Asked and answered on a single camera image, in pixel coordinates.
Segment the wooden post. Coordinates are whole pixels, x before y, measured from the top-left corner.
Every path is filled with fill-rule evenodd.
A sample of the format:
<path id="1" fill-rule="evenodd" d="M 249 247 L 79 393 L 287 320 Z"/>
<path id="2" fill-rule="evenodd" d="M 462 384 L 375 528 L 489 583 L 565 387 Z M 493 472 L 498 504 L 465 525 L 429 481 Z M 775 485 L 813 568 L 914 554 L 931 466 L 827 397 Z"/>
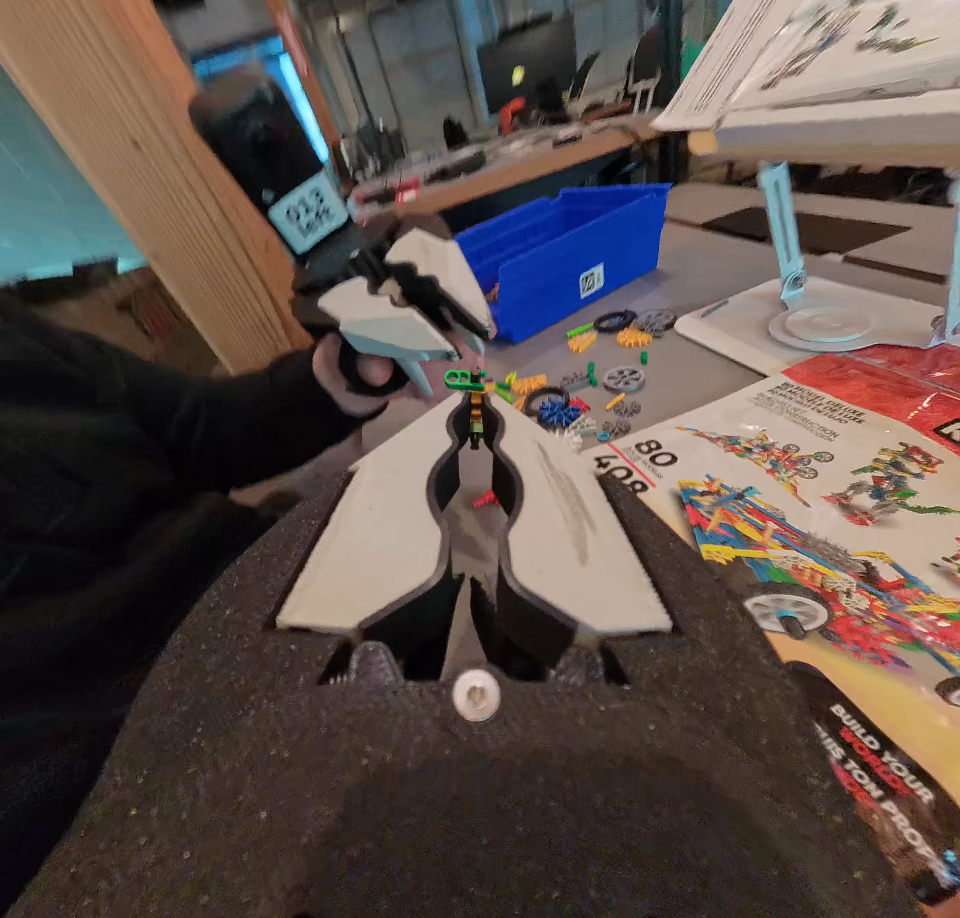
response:
<path id="1" fill-rule="evenodd" d="M 295 268 L 195 132 L 152 0 L 1 0 L 2 66 L 227 372 L 306 348 Z"/>

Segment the long wooden workbench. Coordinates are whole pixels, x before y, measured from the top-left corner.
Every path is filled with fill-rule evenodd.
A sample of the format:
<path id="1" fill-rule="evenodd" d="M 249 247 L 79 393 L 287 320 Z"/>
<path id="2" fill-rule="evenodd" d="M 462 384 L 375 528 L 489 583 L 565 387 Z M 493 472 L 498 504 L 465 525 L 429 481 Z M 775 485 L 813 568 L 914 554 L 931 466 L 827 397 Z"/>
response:
<path id="1" fill-rule="evenodd" d="M 426 173 L 440 165 L 438 160 L 428 161 L 387 179 L 357 186 L 347 205 L 357 221 L 386 213 L 403 216 L 445 212 L 500 192 L 544 182 L 662 136 L 648 113 L 519 132 L 488 142 L 482 148 L 485 163 L 468 175 L 424 183 Z"/>

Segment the slanted wooden beam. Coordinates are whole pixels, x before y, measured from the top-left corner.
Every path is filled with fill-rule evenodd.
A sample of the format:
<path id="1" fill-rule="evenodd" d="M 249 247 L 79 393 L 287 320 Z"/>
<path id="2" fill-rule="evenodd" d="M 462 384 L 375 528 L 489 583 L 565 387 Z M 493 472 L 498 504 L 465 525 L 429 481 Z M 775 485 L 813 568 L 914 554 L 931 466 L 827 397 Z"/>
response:
<path id="1" fill-rule="evenodd" d="M 283 47 L 289 54 L 305 94 L 306 100 L 314 119 L 318 124 L 318 131 L 327 146 L 331 156 L 336 154 L 336 147 L 341 135 L 336 121 L 330 110 L 329 102 L 318 80 L 315 62 L 312 60 L 304 42 L 304 29 L 294 0 L 263 0 L 270 18 L 281 36 Z"/>

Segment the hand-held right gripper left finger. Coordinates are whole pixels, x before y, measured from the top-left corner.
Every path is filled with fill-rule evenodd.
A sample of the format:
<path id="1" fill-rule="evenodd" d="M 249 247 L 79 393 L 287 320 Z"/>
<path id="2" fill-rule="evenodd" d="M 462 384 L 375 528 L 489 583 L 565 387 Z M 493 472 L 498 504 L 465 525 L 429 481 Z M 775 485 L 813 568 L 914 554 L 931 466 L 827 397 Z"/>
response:
<path id="1" fill-rule="evenodd" d="M 443 512 L 460 485 L 471 401 L 459 393 L 360 459 L 275 618 L 350 640 L 434 640 L 459 586 Z"/>

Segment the glass partition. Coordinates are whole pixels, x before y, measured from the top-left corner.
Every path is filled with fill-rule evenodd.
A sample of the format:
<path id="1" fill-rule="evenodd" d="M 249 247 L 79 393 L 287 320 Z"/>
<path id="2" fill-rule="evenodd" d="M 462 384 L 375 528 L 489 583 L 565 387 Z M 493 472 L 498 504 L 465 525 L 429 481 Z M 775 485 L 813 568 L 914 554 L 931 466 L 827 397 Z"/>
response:
<path id="1" fill-rule="evenodd" d="M 148 261 L 1 72 L 1 284 L 48 280 L 75 265 L 114 261 L 120 274 Z"/>

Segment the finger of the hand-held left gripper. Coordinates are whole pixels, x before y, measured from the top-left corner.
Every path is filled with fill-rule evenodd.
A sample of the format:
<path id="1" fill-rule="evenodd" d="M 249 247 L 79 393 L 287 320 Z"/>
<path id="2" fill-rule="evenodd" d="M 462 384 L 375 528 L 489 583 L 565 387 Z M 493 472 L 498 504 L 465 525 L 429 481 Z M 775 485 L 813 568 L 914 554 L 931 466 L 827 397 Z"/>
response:
<path id="1" fill-rule="evenodd" d="M 485 293 L 455 240 L 411 229 L 391 245 L 384 263 L 406 305 L 444 336 L 456 336 L 473 352 L 485 352 L 496 326 Z"/>
<path id="2" fill-rule="evenodd" d="M 416 307 L 374 294 L 364 278 L 351 278 L 320 295 L 317 312 L 333 320 L 357 352 L 388 358 L 454 361 L 460 352 Z"/>

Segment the white document stand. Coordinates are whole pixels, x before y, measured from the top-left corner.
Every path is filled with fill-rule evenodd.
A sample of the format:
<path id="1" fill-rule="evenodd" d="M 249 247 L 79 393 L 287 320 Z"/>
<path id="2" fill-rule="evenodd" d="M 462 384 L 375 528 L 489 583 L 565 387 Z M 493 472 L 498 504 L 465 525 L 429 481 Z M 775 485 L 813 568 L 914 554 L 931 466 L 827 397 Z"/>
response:
<path id="1" fill-rule="evenodd" d="M 672 111 L 655 125 L 687 132 L 691 149 L 695 139 L 706 137 L 707 154 L 759 160 L 758 183 L 778 269 L 777 279 L 679 317 L 679 335 L 761 375 L 781 372 L 807 354 L 958 344 L 958 229 L 938 308 L 811 276 L 787 170 L 788 163 L 803 158 L 911 164 L 930 159 L 953 178 L 951 200 L 958 207 L 957 88 L 787 108 L 727 105 L 709 119 Z"/>

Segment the person's left hand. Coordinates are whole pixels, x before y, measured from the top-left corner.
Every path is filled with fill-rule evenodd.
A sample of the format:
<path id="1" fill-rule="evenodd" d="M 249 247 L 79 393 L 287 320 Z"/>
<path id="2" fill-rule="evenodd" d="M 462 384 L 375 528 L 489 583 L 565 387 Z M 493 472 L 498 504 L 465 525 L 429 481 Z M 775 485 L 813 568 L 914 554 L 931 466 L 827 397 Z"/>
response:
<path id="1" fill-rule="evenodd" d="M 365 420 L 388 407 L 390 396 L 372 392 L 386 388 L 398 371 L 394 360 L 358 352 L 337 332 L 318 340 L 312 369 L 318 384 L 342 412 Z"/>

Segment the black monitor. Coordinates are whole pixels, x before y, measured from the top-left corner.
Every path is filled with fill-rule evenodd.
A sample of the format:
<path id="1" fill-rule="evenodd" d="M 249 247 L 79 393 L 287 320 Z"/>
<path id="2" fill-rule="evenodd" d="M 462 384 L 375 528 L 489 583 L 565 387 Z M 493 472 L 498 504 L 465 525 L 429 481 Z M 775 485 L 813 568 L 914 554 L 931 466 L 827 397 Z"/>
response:
<path id="1" fill-rule="evenodd" d="M 541 16 L 502 30 L 477 48 L 476 60 L 490 116 L 518 97 L 532 101 L 537 85 L 545 81 L 565 92 L 578 70 L 573 17 Z"/>

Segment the blue lit window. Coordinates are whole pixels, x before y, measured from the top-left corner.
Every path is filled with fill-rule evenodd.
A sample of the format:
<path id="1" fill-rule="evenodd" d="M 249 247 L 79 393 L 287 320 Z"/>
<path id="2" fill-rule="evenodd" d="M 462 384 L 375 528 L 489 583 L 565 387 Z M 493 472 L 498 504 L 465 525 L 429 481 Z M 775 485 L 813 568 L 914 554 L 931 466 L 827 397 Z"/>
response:
<path id="1" fill-rule="evenodd" d="M 283 48 L 276 56 L 276 70 L 285 96 L 291 105 L 299 126 L 305 133 L 318 159 L 326 165 L 330 161 L 330 148 L 320 123 L 306 95 L 302 78 L 291 54 Z"/>

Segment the blue plastic bin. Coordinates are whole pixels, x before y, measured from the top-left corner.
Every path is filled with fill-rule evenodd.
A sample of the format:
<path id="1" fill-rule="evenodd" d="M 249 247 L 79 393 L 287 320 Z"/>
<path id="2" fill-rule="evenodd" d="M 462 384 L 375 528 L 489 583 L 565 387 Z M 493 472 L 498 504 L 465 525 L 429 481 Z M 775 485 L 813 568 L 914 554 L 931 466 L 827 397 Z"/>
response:
<path id="1" fill-rule="evenodd" d="M 670 183 L 576 187 L 455 237 L 497 336 L 519 344 L 657 269 Z"/>

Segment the black mat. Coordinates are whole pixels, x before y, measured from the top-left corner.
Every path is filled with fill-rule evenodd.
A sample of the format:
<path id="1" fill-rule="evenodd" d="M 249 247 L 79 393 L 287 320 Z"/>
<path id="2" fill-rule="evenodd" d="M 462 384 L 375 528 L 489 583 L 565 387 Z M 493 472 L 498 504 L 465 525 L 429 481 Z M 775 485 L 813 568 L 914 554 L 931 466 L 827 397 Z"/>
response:
<path id="1" fill-rule="evenodd" d="M 906 226 L 807 212 L 797 212 L 796 220 L 801 252 L 814 255 L 846 255 L 910 231 Z M 772 243 L 765 207 L 739 209 L 705 221 L 702 228 L 739 239 Z"/>

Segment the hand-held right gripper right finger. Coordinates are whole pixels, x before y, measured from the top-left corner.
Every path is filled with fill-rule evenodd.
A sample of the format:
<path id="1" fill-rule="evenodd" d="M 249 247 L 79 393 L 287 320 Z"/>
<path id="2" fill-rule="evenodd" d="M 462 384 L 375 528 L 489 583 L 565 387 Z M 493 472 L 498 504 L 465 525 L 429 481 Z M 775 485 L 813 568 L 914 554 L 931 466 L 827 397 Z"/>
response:
<path id="1" fill-rule="evenodd" d="M 507 523 L 496 609 L 518 645 L 667 633 L 673 621 L 589 462 L 498 395 L 486 397 L 491 490 Z"/>

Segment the person's left forearm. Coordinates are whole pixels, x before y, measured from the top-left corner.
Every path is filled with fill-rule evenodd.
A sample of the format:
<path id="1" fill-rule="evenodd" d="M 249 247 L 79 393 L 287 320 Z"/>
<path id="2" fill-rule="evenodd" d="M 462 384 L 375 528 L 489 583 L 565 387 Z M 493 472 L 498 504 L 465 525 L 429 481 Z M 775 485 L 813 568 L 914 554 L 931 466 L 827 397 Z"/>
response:
<path id="1" fill-rule="evenodd" d="M 116 397 L 179 484 L 230 492 L 305 465 L 374 419 L 346 414 L 322 388 L 315 347 L 236 376 L 193 376 L 114 348 Z"/>

